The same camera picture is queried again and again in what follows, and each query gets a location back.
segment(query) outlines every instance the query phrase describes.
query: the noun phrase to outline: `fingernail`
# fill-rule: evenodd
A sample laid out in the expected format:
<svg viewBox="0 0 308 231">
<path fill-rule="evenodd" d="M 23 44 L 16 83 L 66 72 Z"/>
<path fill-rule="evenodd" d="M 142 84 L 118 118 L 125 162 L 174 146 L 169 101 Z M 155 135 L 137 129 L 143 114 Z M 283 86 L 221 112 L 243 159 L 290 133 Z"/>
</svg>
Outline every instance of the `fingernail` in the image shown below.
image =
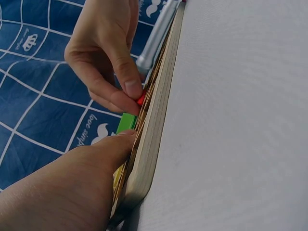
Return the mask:
<svg viewBox="0 0 308 231">
<path fill-rule="evenodd" d="M 125 131 L 122 131 L 118 134 L 118 136 L 131 136 L 131 135 L 134 135 L 136 133 L 135 130 L 132 130 L 132 129 L 129 129 L 129 130 L 125 130 Z"/>
<path fill-rule="evenodd" d="M 125 82 L 125 90 L 126 90 L 126 94 L 129 97 L 136 99 L 140 97 L 141 92 L 142 92 L 142 87 L 139 81 L 131 80 L 131 81 Z"/>
</svg>

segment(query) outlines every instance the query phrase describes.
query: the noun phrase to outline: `book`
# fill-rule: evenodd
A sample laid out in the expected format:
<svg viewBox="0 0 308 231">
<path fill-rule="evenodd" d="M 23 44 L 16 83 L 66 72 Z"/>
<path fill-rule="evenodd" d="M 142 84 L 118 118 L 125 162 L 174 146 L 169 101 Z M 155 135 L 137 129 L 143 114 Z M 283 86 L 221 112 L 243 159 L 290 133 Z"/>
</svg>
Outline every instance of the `book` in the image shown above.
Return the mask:
<svg viewBox="0 0 308 231">
<path fill-rule="evenodd" d="M 164 39 L 157 51 L 145 98 L 137 118 L 124 114 L 117 132 L 126 128 L 137 131 L 129 157 L 114 174 L 114 199 L 110 226 L 119 224 L 147 195 L 154 176 L 159 145 L 167 110 L 167 102 L 177 55 L 185 3 L 181 2 Z"/>
</svg>

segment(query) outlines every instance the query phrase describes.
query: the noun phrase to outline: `blue tablecloth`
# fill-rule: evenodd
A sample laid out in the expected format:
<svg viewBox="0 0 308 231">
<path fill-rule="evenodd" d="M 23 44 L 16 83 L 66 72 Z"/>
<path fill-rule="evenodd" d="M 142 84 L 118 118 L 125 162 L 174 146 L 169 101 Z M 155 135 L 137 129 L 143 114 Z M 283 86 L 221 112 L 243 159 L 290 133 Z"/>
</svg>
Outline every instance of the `blue tablecloth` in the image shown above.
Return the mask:
<svg viewBox="0 0 308 231">
<path fill-rule="evenodd" d="M 64 61 L 84 0 L 0 0 L 0 191 L 79 145 L 115 133 L 121 115 L 93 102 Z M 131 55 L 163 0 L 139 0 Z"/>
</svg>

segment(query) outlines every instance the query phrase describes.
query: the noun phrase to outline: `finger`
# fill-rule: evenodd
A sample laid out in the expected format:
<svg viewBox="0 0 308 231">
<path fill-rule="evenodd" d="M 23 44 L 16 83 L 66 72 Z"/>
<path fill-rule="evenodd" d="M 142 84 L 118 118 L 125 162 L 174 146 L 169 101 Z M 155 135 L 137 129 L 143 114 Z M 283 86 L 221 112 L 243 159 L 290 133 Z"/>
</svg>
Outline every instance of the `finger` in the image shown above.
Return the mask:
<svg viewBox="0 0 308 231">
<path fill-rule="evenodd" d="M 102 41 L 102 48 L 112 63 L 123 91 L 129 97 L 138 99 L 142 95 L 141 80 L 127 48 L 126 37 L 113 32 Z"/>
<path fill-rule="evenodd" d="M 112 112 L 119 112 L 122 113 L 123 110 L 118 108 L 117 106 L 115 106 L 113 103 L 105 100 L 102 97 L 99 97 L 98 95 L 94 94 L 93 92 L 89 91 L 89 95 L 90 97 L 96 101 L 97 103 L 99 103 L 100 105 L 102 105 L 103 107 L 107 108 L 108 110 L 112 111 Z"/>
<path fill-rule="evenodd" d="M 135 130 L 126 130 L 116 136 L 108 136 L 92 147 L 103 150 L 110 161 L 111 172 L 115 172 L 128 158 L 136 138 Z"/>
<path fill-rule="evenodd" d="M 122 111 L 135 116 L 138 115 L 139 107 L 136 102 L 123 91 L 108 83 L 92 64 L 86 62 L 71 62 L 70 65 L 77 76 L 89 88 L 89 91 L 114 104 Z"/>
</svg>

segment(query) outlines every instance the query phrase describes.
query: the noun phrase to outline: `gray surface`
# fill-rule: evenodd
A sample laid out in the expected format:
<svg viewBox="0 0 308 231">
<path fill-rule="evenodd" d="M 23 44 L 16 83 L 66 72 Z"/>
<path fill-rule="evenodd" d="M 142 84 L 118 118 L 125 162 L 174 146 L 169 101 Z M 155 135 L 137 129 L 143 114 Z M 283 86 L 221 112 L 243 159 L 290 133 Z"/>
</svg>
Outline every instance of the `gray surface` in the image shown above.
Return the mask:
<svg viewBox="0 0 308 231">
<path fill-rule="evenodd" d="M 188 0 L 139 231 L 308 230 L 307 42 L 306 0 Z"/>
</svg>

